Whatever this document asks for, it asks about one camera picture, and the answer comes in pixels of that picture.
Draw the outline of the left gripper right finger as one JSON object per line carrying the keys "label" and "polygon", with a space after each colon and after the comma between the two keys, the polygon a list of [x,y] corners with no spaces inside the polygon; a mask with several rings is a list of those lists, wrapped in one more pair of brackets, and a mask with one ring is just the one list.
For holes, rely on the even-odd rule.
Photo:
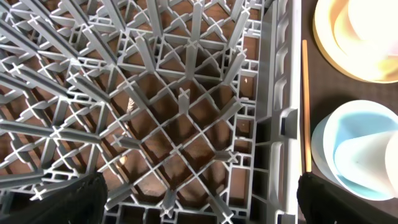
{"label": "left gripper right finger", "polygon": [[397,218],[312,172],[298,180],[298,205],[307,223],[397,224]]}

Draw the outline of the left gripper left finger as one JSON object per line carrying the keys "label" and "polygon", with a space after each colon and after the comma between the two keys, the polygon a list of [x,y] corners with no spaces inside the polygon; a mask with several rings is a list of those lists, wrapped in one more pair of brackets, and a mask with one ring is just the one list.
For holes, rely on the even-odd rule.
{"label": "left gripper left finger", "polygon": [[108,188],[99,172],[89,174],[19,212],[2,224],[94,223],[103,219]]}

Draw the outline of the small white cup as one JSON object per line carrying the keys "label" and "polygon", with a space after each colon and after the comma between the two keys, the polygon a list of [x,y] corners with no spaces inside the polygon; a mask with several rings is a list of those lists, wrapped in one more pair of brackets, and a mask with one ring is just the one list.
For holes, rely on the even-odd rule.
{"label": "small white cup", "polygon": [[397,197],[397,132],[387,131],[343,141],[335,166],[347,180]]}

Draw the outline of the light blue bowl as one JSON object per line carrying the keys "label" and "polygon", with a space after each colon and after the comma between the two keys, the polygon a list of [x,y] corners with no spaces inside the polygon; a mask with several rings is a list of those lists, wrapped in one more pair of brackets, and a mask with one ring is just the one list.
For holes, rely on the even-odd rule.
{"label": "light blue bowl", "polygon": [[321,173],[352,194],[383,201],[392,196],[370,190],[345,179],[335,166],[335,151],[345,140],[387,131],[397,132],[397,115],[389,108],[368,100],[349,101],[325,117],[312,136],[312,156]]}

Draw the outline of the white bowl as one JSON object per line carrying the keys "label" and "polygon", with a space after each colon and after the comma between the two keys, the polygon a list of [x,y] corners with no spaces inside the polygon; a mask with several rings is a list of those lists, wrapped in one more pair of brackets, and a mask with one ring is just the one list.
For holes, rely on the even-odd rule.
{"label": "white bowl", "polygon": [[334,35],[347,71],[369,82],[397,81],[397,0],[349,0]]}

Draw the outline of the grey plastic dishwasher rack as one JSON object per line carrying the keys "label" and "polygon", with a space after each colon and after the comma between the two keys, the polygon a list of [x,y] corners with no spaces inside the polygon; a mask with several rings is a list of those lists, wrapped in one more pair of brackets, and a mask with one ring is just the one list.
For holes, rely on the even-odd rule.
{"label": "grey plastic dishwasher rack", "polygon": [[300,1],[1,1],[1,217],[297,223]]}

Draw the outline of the left wooden chopstick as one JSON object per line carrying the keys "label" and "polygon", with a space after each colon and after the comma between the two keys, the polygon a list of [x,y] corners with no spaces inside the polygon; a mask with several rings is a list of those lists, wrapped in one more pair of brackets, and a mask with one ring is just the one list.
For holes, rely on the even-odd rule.
{"label": "left wooden chopstick", "polygon": [[312,171],[311,132],[310,132],[310,86],[308,74],[308,47],[307,41],[302,41],[302,92],[303,92],[303,131],[305,171]]}

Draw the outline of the dark brown serving tray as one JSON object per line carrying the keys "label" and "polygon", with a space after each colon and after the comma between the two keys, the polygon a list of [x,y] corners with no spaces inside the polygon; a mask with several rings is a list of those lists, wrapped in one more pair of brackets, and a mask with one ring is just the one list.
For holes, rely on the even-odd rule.
{"label": "dark brown serving tray", "polygon": [[[313,36],[313,17],[316,5],[317,0],[302,1],[302,39],[307,40],[309,59],[311,134],[325,117],[349,101],[370,100],[397,112],[397,84],[376,84],[354,80],[333,68],[321,55]],[[328,180],[317,166],[313,166],[312,173],[337,186]],[[362,200],[397,218],[396,199]]]}

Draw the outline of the yellow round plate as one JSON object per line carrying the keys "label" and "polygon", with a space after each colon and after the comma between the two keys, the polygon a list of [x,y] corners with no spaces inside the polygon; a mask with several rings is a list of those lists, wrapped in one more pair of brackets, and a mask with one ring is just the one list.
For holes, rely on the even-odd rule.
{"label": "yellow round plate", "polygon": [[313,17],[314,38],[320,52],[339,72],[350,78],[354,78],[362,82],[369,82],[358,78],[345,69],[345,65],[348,60],[344,52],[339,48],[335,39],[335,21],[348,1],[328,0],[317,2]]}

